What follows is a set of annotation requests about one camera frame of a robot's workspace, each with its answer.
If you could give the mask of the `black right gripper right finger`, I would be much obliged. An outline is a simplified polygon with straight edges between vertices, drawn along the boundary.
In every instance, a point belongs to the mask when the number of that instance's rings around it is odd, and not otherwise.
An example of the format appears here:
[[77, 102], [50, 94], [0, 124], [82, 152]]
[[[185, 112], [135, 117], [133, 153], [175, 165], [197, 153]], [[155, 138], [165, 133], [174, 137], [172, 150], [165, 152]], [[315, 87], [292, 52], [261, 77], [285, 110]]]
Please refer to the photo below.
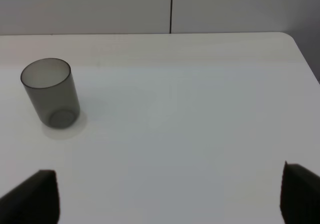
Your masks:
[[279, 207], [285, 224], [318, 224], [320, 177], [299, 164], [285, 162]]

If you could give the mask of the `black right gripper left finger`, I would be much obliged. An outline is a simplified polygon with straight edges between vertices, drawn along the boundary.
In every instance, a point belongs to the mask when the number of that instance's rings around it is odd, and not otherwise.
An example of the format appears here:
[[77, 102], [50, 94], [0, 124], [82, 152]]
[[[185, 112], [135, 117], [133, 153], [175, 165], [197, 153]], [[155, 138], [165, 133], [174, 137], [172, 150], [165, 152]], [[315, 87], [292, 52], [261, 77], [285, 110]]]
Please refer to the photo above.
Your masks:
[[57, 224], [60, 196], [54, 170], [39, 170], [0, 198], [2, 224]]

